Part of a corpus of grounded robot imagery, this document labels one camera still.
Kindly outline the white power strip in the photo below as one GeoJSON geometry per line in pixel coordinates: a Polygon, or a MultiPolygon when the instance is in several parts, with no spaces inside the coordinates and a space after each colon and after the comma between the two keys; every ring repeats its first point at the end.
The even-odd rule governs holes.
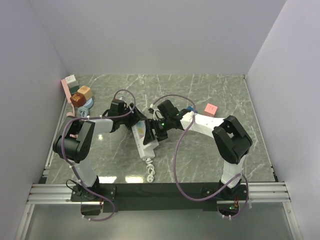
{"type": "Polygon", "coordinates": [[[137,124],[135,124],[132,128],[132,133],[134,136],[134,140],[139,152],[139,156],[141,159],[153,159],[156,155],[153,150],[144,150],[143,145],[143,140],[145,137],[145,123],[144,120],[139,121],[137,124]]]}

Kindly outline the brown wooden cube adapter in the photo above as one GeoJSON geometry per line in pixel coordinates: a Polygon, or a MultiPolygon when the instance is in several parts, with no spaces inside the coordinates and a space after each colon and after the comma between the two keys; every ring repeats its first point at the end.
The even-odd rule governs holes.
{"type": "Polygon", "coordinates": [[[82,107],[87,102],[85,96],[79,92],[74,93],[69,99],[76,108],[82,107]]]}

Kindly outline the pink cube plug adapter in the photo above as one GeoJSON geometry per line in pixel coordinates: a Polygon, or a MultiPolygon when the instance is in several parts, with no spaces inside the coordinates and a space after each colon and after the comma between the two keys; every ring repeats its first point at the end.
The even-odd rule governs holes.
{"type": "Polygon", "coordinates": [[[216,115],[217,110],[218,110],[217,106],[211,103],[208,103],[204,109],[203,114],[208,117],[214,117],[216,115]]]}

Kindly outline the light blue round adapter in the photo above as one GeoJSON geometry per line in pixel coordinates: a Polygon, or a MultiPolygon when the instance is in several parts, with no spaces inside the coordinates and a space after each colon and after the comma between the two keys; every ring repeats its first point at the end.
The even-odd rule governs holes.
{"type": "Polygon", "coordinates": [[[86,101],[86,103],[83,105],[83,107],[85,107],[85,108],[87,108],[87,109],[90,109],[90,108],[93,107],[93,105],[94,105],[94,100],[93,100],[93,98],[91,97],[90,99],[88,99],[88,100],[86,101]]]}

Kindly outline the white cube plug adapter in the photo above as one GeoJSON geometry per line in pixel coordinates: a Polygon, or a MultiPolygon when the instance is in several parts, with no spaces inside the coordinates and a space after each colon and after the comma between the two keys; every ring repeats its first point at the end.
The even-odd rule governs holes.
{"type": "Polygon", "coordinates": [[[158,147],[158,146],[159,146],[159,142],[158,142],[157,139],[155,139],[155,140],[149,142],[148,144],[143,145],[143,149],[144,149],[145,151],[149,151],[149,150],[155,149],[155,148],[158,147]]]}

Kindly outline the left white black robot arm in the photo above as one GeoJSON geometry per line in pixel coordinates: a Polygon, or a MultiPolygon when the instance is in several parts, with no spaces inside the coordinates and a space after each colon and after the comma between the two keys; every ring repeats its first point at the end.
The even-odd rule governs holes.
{"type": "Polygon", "coordinates": [[[52,150],[69,164],[78,184],[83,187],[82,195],[88,201],[94,201],[100,195],[99,177],[88,160],[94,135],[113,133],[121,125],[131,129],[145,119],[146,116],[133,103],[127,105],[123,101],[112,103],[108,112],[99,117],[68,116],[65,119],[52,150]]]}

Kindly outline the blue cube plug adapter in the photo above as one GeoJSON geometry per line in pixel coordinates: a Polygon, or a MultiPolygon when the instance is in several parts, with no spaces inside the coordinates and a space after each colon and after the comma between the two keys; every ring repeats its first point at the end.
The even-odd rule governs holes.
{"type": "Polygon", "coordinates": [[[190,110],[190,111],[192,111],[192,112],[194,112],[194,113],[198,113],[198,111],[195,110],[195,109],[194,109],[193,107],[191,107],[191,106],[188,106],[186,109],[187,109],[187,110],[190,110]]]}

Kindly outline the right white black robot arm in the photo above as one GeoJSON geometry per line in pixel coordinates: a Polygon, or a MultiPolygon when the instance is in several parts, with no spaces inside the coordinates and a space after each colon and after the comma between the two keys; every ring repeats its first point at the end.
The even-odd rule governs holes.
{"type": "Polygon", "coordinates": [[[133,128],[139,155],[144,160],[155,157],[154,149],[168,138],[168,131],[179,129],[193,131],[214,139],[224,160],[219,193],[230,200],[240,186],[243,163],[253,141],[235,116],[216,118],[198,114],[190,109],[174,113],[162,113],[160,119],[145,119],[133,128]]]}

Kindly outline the tan wooden cube adapter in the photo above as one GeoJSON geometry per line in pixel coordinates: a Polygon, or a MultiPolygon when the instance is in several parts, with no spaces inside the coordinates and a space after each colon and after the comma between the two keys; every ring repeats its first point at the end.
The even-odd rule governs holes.
{"type": "Polygon", "coordinates": [[[85,97],[85,100],[86,101],[88,101],[89,99],[91,99],[92,97],[93,97],[93,92],[92,92],[92,90],[91,90],[91,88],[90,87],[88,87],[88,86],[81,86],[78,90],[77,90],[77,92],[79,93],[79,94],[82,94],[84,97],[85,97]]]}

